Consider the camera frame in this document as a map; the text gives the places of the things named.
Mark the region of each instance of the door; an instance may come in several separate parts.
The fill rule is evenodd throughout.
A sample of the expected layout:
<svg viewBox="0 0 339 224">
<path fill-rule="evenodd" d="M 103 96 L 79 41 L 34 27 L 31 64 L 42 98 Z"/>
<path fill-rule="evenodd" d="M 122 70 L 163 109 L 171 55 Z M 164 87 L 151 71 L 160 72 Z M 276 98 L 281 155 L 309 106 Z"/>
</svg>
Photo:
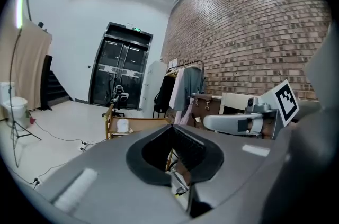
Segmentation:
<svg viewBox="0 0 339 224">
<path fill-rule="evenodd" d="M 92 102 L 109 105 L 116 85 L 129 93 L 126 108 L 137 109 L 147 48 L 118 40 L 106 40 L 93 78 Z"/>
</svg>

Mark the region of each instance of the beige backdrop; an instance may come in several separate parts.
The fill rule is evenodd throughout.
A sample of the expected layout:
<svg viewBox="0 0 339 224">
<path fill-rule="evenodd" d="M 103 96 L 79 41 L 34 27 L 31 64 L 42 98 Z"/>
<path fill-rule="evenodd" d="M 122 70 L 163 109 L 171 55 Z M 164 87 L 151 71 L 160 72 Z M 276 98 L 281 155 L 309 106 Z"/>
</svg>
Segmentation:
<svg viewBox="0 0 339 224">
<path fill-rule="evenodd" d="M 14 25 L 14 0 L 5 7 L 0 23 L 0 82 L 8 82 L 10 63 L 19 30 Z M 28 109 L 40 107 L 40 82 L 45 55 L 52 36 L 24 18 L 12 69 L 16 96 L 28 101 Z M 0 119 L 6 116 L 3 108 Z"/>
</svg>

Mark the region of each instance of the glass panel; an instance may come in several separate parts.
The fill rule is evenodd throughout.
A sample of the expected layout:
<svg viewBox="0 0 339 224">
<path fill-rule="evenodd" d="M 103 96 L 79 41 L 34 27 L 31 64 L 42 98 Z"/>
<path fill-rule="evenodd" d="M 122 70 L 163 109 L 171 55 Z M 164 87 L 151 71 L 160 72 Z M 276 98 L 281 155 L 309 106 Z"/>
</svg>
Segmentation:
<svg viewBox="0 0 339 224">
<path fill-rule="evenodd" d="M 120 82 L 124 91 L 129 93 L 127 108 L 138 108 L 145 58 L 145 49 L 130 45 L 123 65 Z"/>
<path fill-rule="evenodd" d="M 105 41 L 95 75 L 93 103 L 109 103 L 122 46 L 121 42 Z"/>
</svg>

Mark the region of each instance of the toilet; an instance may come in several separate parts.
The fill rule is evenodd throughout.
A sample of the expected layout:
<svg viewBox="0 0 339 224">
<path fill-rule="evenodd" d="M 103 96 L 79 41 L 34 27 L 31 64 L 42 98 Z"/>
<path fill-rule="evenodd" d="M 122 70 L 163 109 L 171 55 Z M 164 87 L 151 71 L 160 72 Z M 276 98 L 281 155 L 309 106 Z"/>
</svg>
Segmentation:
<svg viewBox="0 0 339 224">
<path fill-rule="evenodd" d="M 18 131 L 24 131 L 29 125 L 29 117 L 27 113 L 27 100 L 20 97 L 15 97 L 14 82 L 11 82 L 12 87 L 12 108 L 14 120 L 20 125 L 16 125 Z M 0 105 L 7 110 L 8 125 L 12 126 L 13 118 L 10 102 L 10 83 L 0 82 Z"/>
</svg>

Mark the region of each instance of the white floor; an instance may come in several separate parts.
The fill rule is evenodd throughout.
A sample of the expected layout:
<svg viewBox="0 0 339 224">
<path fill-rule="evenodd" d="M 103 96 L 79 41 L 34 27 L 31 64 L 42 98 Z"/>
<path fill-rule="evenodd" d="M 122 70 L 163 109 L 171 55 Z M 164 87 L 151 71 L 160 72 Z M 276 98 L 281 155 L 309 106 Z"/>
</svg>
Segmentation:
<svg viewBox="0 0 339 224">
<path fill-rule="evenodd" d="M 88 105 L 77 102 L 64 102 L 52 107 L 52 111 L 36 110 L 31 112 L 40 127 L 52 135 L 67 140 L 81 139 L 84 142 L 100 142 L 105 139 L 105 125 L 102 113 L 106 107 Z M 140 111 L 119 110 L 126 117 L 142 118 Z M 19 168 L 15 165 L 11 129 L 5 121 L 0 122 L 0 150 L 6 165 L 28 182 L 45 173 L 49 168 L 68 162 L 72 158 L 86 153 L 80 150 L 81 141 L 63 141 L 56 139 L 33 124 L 28 127 L 33 136 L 22 137 L 16 145 L 16 158 Z M 51 169 L 46 175 L 39 176 L 43 183 L 58 168 Z"/>
</svg>

